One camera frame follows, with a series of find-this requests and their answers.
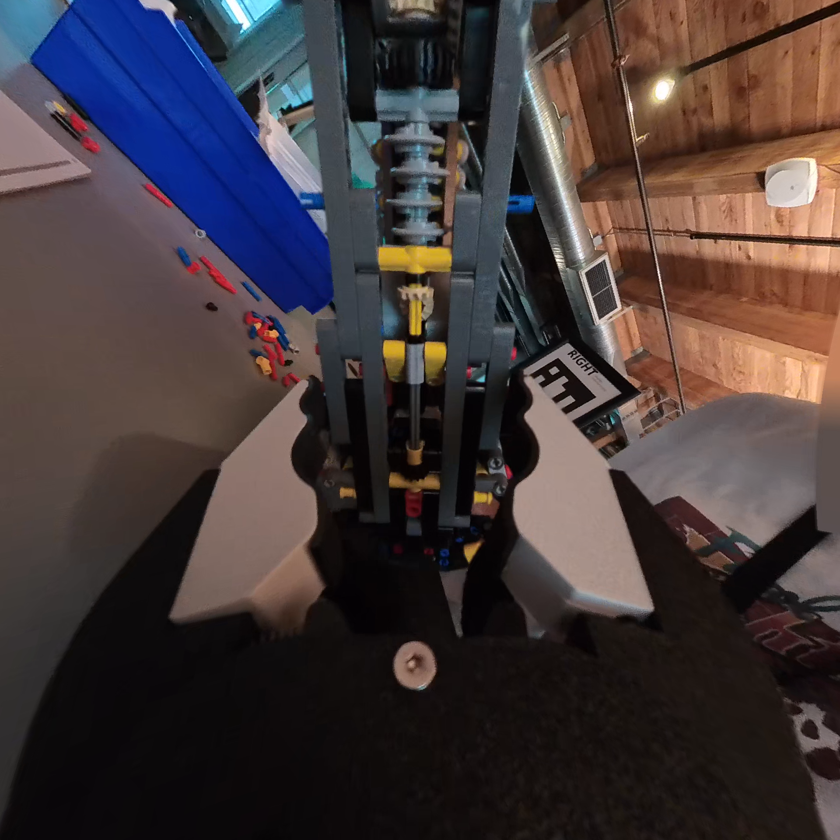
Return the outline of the white plastic bags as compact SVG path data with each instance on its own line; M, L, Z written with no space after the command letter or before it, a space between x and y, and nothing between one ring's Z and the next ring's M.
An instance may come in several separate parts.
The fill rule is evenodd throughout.
M255 122L258 142L301 207L309 212L316 225L326 233L327 221L320 173L292 139L285 123L278 121L271 114L265 85L260 78L257 79L256 85L258 111Z

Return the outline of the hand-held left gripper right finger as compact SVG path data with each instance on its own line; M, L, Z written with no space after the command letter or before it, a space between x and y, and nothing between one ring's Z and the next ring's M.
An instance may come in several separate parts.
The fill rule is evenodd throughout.
M512 479L466 574L463 635L493 625L566 635L580 616L644 626L655 614L613 475L526 374L510 385Z

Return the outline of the pile of red blue pins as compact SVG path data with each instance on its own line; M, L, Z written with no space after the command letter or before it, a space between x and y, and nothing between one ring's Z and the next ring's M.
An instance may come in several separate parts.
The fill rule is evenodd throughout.
M50 118L64 131L68 132L80 145L91 154L99 154L101 146L90 135L88 124L82 117L56 100L46 100L45 109ZM225 274L205 255L197 259L184 247L177 246L175 253L186 272L192 276L206 274L219 288L230 295L238 293L239 289L246 291L255 301L261 297L256 289L246 280L241 280L238 286L232 283ZM301 382L300 376L292 370L297 350L289 342L289 337L279 319L275 316L265 316L255 310L247 310L244 315L248 337L259 343L248 351L254 364L263 376L273 382L280 381L287 389Z

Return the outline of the open instruction booklet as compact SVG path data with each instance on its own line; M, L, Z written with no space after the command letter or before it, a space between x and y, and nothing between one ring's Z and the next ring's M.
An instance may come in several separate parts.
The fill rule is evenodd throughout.
M86 179L91 171L1 93L1 195Z

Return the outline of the white vent grille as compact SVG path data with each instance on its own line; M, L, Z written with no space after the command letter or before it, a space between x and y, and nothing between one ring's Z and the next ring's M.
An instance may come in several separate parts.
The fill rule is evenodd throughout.
M577 275L594 324L611 322L623 310L609 255L604 252Z

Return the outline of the black ceiling pipe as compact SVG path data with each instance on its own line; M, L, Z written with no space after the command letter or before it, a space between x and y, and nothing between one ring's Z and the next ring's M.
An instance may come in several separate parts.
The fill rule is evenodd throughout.
M684 238L690 241L729 242L752 245L784 245L791 247L814 247L839 249L839 238L793 236L778 234L741 234L726 232L711 232L694 229L654 228L651 232L654 238Z
M688 65L684 65L681 68L679 68L679 70L677 71L677 75L680 77L691 75L695 72L698 72L699 70L709 68L717 63L729 60L730 58L735 56L739 56L740 54L745 53L751 49L756 49L758 47L767 45L787 35L795 34L803 30L804 28L808 28L812 25L819 24L822 21L827 20L828 18L839 15L839 6L839 2L831 3L828 6L815 10L814 12L810 12L809 14L797 17L786 24L782 24L780 26L767 30L761 33L760 35L753 36L735 45L730 45L725 49L721 49L710 56L694 60Z

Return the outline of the white ceiling sensor box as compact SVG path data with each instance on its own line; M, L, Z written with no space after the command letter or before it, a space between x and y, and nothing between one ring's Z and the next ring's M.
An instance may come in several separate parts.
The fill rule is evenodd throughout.
M817 162L811 157L796 157L774 163L766 168L763 182L767 206L793 208L809 205L816 195Z

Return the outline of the wooden ceiling beam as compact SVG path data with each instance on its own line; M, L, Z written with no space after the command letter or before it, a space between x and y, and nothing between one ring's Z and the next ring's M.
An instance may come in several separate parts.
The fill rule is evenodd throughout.
M645 349L664 357L668 343L657 283L630 276L620 285L619 294L636 312L637 329ZM828 359L836 316L683 287L670 287L665 296L675 340L678 328L697 328L704 323L718 335L738 333L739 342L757 346L771 342L792 349L795 354Z
M642 173L653 198L760 193L771 165L799 158L813 159L819 180L838 187L839 129L644 162Z

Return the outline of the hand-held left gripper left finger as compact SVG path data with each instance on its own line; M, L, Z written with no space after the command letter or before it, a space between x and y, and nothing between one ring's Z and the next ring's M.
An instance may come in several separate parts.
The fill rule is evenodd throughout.
M289 393L221 465L171 606L175 624L248 614L301 634L342 573L338 524L317 489L327 455L319 379Z

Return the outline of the partly built lego car chassis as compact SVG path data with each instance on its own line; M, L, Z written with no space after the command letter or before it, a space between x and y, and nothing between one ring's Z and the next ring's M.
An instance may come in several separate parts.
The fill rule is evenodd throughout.
M334 309L319 490L385 557L465 570L511 480L497 304L532 2L302 8Z

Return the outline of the blue plastic bin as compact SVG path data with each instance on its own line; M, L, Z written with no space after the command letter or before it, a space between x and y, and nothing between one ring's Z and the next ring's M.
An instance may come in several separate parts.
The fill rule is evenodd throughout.
M331 302L325 234L182 21L75 2L31 60L283 311Z

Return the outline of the silver air duct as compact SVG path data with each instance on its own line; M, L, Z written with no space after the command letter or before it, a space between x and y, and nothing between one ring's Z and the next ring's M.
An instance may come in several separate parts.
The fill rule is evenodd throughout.
M616 330L610 322L595 322L581 284L581 271L595 261L595 247L576 190L560 117L533 47L528 49L524 65L517 146L578 332L593 351L624 374Z

